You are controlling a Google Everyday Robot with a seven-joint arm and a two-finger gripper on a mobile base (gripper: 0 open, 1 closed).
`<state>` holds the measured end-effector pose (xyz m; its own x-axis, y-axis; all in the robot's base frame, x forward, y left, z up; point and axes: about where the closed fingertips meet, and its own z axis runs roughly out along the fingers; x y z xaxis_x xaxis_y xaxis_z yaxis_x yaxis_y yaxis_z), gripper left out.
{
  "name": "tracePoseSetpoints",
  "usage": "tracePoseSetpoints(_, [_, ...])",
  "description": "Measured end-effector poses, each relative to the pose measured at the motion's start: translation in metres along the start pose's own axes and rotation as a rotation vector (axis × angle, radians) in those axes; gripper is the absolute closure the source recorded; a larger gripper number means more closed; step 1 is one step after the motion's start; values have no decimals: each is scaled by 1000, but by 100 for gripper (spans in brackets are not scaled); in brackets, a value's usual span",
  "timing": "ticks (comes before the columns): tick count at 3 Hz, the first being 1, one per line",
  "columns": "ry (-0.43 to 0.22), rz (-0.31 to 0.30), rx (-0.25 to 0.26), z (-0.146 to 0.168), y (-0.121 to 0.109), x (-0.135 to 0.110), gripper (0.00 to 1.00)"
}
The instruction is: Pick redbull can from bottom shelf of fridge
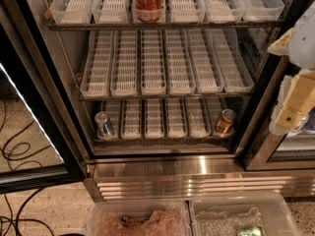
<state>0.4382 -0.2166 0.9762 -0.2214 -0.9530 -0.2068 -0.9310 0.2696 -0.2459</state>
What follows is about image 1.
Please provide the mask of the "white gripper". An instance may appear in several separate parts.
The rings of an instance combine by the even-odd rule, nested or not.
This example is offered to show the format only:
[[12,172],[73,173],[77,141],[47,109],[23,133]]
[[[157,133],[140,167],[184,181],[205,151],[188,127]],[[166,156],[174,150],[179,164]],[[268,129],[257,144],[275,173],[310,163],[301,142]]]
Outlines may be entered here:
[[[287,56],[293,29],[287,30],[267,49],[270,54]],[[274,107],[269,131],[283,136],[295,129],[315,106],[315,71],[302,69],[297,75],[285,76]]]

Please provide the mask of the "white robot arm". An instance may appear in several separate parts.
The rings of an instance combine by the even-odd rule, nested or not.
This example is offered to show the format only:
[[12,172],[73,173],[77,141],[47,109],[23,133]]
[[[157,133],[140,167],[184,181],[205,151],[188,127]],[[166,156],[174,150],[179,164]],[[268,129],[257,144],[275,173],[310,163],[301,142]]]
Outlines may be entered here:
[[287,56],[301,71],[285,76],[269,131],[283,136],[293,131],[315,106],[315,2],[295,25],[268,47],[268,52]]

